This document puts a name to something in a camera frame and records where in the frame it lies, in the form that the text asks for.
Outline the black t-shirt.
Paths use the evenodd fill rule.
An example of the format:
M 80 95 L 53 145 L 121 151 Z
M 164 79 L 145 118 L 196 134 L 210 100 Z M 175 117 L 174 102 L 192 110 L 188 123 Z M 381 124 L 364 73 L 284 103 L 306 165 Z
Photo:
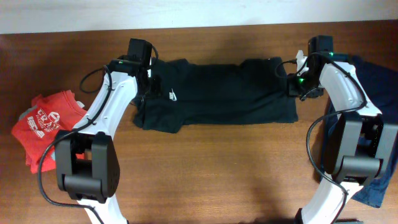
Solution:
M 287 96 L 281 61 L 196 65 L 186 59 L 159 60 L 152 70 L 154 89 L 134 100 L 133 123 L 165 133 L 190 124 L 294 123 L 295 100 Z

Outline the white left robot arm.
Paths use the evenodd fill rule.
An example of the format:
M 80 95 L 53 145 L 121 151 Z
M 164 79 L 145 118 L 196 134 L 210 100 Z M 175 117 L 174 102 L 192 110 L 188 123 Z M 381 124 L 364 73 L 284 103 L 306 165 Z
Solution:
M 103 82 L 82 119 L 55 137 L 58 187 L 92 223 L 128 222 L 116 197 L 120 166 L 113 140 L 127 106 L 150 90 L 158 58 L 150 42 L 131 39 L 125 55 L 101 68 Z

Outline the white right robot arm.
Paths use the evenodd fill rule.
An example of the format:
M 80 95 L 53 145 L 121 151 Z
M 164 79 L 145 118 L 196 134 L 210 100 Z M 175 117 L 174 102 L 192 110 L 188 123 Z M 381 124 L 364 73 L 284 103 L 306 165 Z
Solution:
M 327 93 L 322 161 L 315 195 L 295 223 L 336 223 L 348 201 L 377 180 L 386 180 L 397 161 L 397 72 L 334 51 L 329 35 L 308 41 L 294 59 L 288 93 L 301 100 Z

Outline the blue folded garment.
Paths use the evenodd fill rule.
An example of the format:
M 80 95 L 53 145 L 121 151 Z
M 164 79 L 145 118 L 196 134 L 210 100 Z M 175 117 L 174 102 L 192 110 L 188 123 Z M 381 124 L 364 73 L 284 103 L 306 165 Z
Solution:
M 389 68 L 364 61 L 353 56 L 351 61 L 356 67 L 356 74 L 371 101 L 382 111 L 375 121 L 364 122 L 366 130 L 376 131 L 386 124 L 397 124 L 397 72 Z M 393 145 L 386 170 L 382 176 L 372 180 L 353 199 L 374 208 L 380 208 L 389 182 L 397 164 L 397 143 Z

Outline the red folded t-shirt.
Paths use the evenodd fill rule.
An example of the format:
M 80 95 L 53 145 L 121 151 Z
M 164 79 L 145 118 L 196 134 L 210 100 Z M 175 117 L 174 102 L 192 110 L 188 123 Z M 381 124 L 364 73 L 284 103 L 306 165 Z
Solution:
M 25 150 L 25 163 L 30 171 L 38 171 L 39 161 L 59 130 L 72 130 L 86 110 L 80 108 L 70 90 L 50 96 L 38 95 L 31 101 L 37 108 L 13 126 L 11 134 Z

